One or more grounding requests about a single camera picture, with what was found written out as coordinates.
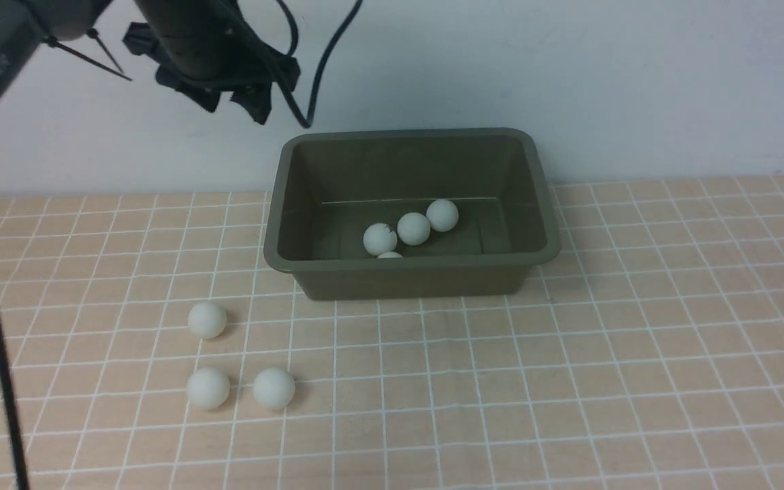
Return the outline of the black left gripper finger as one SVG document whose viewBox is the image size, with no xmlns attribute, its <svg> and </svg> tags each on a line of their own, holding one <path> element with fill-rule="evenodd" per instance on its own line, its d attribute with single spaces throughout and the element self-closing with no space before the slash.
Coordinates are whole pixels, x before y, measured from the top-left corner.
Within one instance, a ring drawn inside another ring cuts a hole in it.
<svg viewBox="0 0 784 490">
<path fill-rule="evenodd" d="M 244 108 L 255 123 L 264 125 L 272 111 L 272 83 L 243 86 L 231 93 L 231 102 Z"/>
<path fill-rule="evenodd" d="M 193 86 L 186 82 L 178 82 L 174 90 L 188 97 L 188 99 L 192 100 L 192 102 L 196 103 L 196 105 L 203 110 L 209 112 L 209 114 L 213 114 L 220 103 L 221 92 L 214 88 Z"/>
</svg>

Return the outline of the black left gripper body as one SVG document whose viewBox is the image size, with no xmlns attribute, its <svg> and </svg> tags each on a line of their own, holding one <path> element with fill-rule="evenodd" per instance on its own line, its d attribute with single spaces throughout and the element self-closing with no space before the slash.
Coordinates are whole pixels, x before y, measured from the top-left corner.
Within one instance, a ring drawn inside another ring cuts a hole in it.
<svg viewBox="0 0 784 490">
<path fill-rule="evenodd" d="M 291 54 L 262 40 L 245 40 L 235 1 L 137 1 L 143 22 L 133 22 L 122 42 L 135 56 L 156 63 L 161 86 L 198 92 L 253 92 L 277 82 L 296 87 L 301 66 Z"/>
</svg>

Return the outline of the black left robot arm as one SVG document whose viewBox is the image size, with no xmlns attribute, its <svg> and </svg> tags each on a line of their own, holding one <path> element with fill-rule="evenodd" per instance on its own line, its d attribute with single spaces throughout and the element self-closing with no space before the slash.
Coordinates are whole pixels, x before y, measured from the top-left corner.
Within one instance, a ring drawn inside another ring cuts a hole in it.
<svg viewBox="0 0 784 490">
<path fill-rule="evenodd" d="M 301 68 L 255 36 L 235 1 L 139 1 L 143 21 L 127 28 L 128 52 L 155 62 L 155 80 L 214 112 L 223 94 L 263 125 L 271 89 L 293 89 Z M 40 46 L 97 38 L 107 1 L 0 1 L 0 98 Z"/>
</svg>

